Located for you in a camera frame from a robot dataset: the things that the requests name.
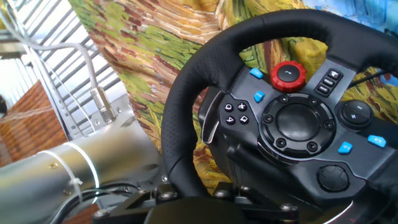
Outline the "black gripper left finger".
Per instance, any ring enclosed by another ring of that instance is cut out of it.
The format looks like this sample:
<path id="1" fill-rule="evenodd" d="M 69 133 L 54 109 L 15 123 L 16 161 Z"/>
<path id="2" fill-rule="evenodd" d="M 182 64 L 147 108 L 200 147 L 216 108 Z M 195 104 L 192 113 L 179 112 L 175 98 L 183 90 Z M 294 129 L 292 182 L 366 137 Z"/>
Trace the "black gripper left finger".
<path id="1" fill-rule="evenodd" d="M 186 223 L 176 206 L 165 203 L 179 199 L 178 192 L 170 183 L 161 184 L 154 190 L 141 189 L 114 209 L 103 209 L 92 216 L 93 224 L 179 224 Z"/>

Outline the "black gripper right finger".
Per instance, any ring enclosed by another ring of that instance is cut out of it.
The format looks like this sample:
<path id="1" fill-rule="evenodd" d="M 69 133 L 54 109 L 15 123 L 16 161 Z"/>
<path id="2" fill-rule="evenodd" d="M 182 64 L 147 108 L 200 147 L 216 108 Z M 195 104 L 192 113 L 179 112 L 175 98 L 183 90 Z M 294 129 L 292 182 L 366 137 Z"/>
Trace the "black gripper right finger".
<path id="1" fill-rule="evenodd" d="M 217 185 L 214 198 L 233 202 L 248 223 L 299 224 L 297 206 L 276 204 L 268 196 L 247 186 Z"/>

